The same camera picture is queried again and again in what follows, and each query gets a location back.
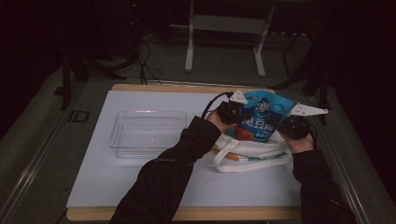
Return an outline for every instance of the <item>clear plastic container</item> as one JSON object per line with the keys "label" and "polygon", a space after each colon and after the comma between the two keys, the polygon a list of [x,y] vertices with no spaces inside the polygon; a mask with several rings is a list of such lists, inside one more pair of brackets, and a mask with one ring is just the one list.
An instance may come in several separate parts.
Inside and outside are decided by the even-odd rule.
{"label": "clear plastic container", "polygon": [[179,140],[187,125],[180,111],[121,111],[108,146],[118,158],[155,158]]}

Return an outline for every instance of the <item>white tabletop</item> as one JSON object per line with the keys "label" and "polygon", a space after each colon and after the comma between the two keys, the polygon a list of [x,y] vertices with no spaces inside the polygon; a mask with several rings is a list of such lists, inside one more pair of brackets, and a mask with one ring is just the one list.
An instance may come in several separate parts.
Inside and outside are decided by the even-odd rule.
{"label": "white tabletop", "polygon": [[[184,111],[188,123],[201,116],[213,93],[110,91],[81,164],[67,208],[117,206],[149,159],[119,159],[108,147],[117,113],[155,109]],[[212,107],[215,108],[219,98]],[[300,184],[292,164],[244,173],[220,173],[209,152],[195,165],[181,207],[189,206],[300,206]]]}

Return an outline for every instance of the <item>snack bag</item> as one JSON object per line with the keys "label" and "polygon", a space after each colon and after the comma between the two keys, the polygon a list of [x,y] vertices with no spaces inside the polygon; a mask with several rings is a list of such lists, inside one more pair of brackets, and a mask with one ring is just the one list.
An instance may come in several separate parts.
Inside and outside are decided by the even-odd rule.
{"label": "snack bag", "polygon": [[294,102],[269,91],[250,91],[244,94],[247,104],[240,114],[253,117],[238,123],[229,135],[238,140],[267,143],[275,127],[265,122],[265,118],[282,121],[292,110]]}

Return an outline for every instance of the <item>black arm cover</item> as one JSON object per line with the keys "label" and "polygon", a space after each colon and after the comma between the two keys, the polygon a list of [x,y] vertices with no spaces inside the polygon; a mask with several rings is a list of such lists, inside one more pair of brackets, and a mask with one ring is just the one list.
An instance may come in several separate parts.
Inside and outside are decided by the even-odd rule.
{"label": "black arm cover", "polygon": [[293,154],[294,177],[302,184],[301,209],[304,224],[356,223],[320,150]]}
{"label": "black arm cover", "polygon": [[171,223],[189,183],[192,164],[220,135],[210,121],[195,117],[174,147],[143,166],[110,223]]}

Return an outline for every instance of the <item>bag handle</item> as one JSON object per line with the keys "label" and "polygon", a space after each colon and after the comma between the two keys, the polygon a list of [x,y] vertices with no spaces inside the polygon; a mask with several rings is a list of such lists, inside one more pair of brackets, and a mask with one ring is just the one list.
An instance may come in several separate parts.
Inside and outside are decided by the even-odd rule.
{"label": "bag handle", "polygon": [[216,156],[215,159],[213,160],[216,168],[218,171],[222,173],[230,173],[230,172],[245,172],[245,171],[251,171],[251,170],[257,170],[265,167],[270,167],[270,166],[275,166],[275,165],[283,165],[292,162],[292,156],[282,156],[280,158],[274,158],[274,159],[269,159],[269,160],[264,160],[264,161],[256,161],[250,164],[245,164],[245,165],[226,165],[226,166],[221,166],[220,163],[224,159],[224,157],[227,155],[227,153],[231,152],[233,148],[238,145],[238,140],[236,139],[231,139],[231,141],[227,144],[225,148],[223,148]]}

